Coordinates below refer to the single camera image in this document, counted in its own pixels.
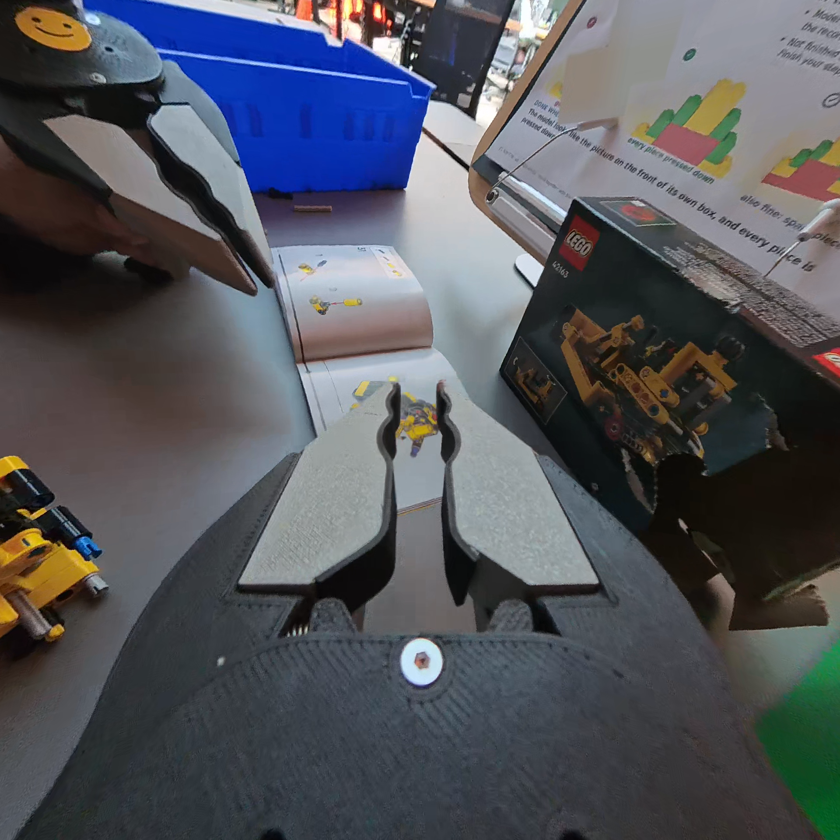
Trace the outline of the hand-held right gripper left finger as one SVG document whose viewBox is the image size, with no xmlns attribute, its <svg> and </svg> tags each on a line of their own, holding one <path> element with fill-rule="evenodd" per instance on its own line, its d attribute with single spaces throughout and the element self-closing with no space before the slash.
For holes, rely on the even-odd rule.
<svg viewBox="0 0 840 840">
<path fill-rule="evenodd" d="M 334 598 L 355 613 L 396 567 L 401 388 L 376 386 L 294 461 L 242 570 L 244 593 Z"/>
</svg>

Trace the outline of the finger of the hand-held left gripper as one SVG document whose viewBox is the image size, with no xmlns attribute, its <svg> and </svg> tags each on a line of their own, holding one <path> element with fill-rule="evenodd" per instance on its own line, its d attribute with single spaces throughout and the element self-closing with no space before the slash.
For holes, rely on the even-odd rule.
<svg viewBox="0 0 840 840">
<path fill-rule="evenodd" d="M 163 182 L 251 277 L 272 288 L 270 247 L 241 165 L 187 104 L 162 105 L 148 118 L 148 134 Z"/>
<path fill-rule="evenodd" d="M 196 268 L 226 286 L 257 294 L 255 279 L 221 234 L 164 183 L 152 157 L 126 130 L 88 117 L 55 117 L 45 126 L 111 192 L 116 217 L 147 238 L 161 266 L 177 276 Z"/>
</svg>

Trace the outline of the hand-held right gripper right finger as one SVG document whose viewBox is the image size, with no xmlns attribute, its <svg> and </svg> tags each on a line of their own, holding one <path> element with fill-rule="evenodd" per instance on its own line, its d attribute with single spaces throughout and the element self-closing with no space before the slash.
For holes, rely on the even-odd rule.
<svg viewBox="0 0 840 840">
<path fill-rule="evenodd" d="M 592 595 L 601 581 L 537 453 L 437 384 L 444 570 L 457 606 Z"/>
</svg>

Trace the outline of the lego instruction booklet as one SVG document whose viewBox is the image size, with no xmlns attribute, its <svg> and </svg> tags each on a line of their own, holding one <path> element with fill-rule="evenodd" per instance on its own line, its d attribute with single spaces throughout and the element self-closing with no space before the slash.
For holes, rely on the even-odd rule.
<svg viewBox="0 0 840 840">
<path fill-rule="evenodd" d="M 315 435 L 379 386 L 399 384 L 397 508 L 413 511 L 439 502 L 445 466 L 437 386 L 466 389 L 434 347 L 432 313 L 414 273 L 385 245 L 294 245 L 271 254 Z"/>
</svg>

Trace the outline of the yellow lego bulldozer model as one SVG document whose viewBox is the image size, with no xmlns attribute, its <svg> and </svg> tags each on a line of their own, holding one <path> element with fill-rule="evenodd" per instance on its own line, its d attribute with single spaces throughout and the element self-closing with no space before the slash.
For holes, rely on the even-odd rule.
<svg viewBox="0 0 840 840">
<path fill-rule="evenodd" d="M 61 639 L 58 607 L 109 585 L 93 534 L 19 457 L 1 458 L 1 638 L 27 653 Z"/>
</svg>

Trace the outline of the dark lego set box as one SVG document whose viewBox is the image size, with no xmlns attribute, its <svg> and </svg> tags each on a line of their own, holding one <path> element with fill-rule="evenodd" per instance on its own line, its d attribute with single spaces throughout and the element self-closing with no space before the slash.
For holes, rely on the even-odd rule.
<svg viewBox="0 0 840 840">
<path fill-rule="evenodd" d="M 656 206 L 573 199 L 500 374 L 573 476 L 730 629 L 819 627 L 838 321 Z"/>
</svg>

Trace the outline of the person's left hand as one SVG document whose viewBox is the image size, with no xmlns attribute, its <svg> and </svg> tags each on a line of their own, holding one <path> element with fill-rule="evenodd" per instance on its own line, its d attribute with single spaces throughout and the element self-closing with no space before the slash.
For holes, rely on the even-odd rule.
<svg viewBox="0 0 840 840">
<path fill-rule="evenodd" d="M 2 290 L 31 291 L 76 275 L 102 253 L 151 283 L 178 278 L 150 242 L 78 186 L 24 163 L 1 140 Z"/>
</svg>

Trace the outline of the blue plastic bin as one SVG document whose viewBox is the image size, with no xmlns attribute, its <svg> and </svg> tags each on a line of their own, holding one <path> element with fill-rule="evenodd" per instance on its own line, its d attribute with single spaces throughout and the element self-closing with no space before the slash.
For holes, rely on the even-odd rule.
<svg viewBox="0 0 840 840">
<path fill-rule="evenodd" d="M 235 2 L 86 1 L 87 13 L 129 24 L 158 49 L 276 64 L 336 60 L 342 44 L 314 23 Z"/>
<path fill-rule="evenodd" d="M 161 50 L 222 111 L 254 193 L 406 188 L 435 86 L 396 77 Z"/>
</svg>

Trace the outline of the green plastic bin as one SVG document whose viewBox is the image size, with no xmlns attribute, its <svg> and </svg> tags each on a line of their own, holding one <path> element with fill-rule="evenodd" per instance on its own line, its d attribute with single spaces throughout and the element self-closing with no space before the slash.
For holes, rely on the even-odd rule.
<svg viewBox="0 0 840 840">
<path fill-rule="evenodd" d="M 825 839 L 839 838 L 839 643 L 767 710 L 757 733 L 776 773 Z"/>
</svg>

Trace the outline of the clipboard with instruction sheet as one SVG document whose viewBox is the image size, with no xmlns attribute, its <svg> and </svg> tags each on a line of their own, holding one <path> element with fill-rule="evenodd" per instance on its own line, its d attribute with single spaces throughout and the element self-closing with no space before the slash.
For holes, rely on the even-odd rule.
<svg viewBox="0 0 840 840">
<path fill-rule="evenodd" d="M 629 196 L 838 316 L 839 2 L 569 2 L 476 149 L 558 213 Z"/>
</svg>

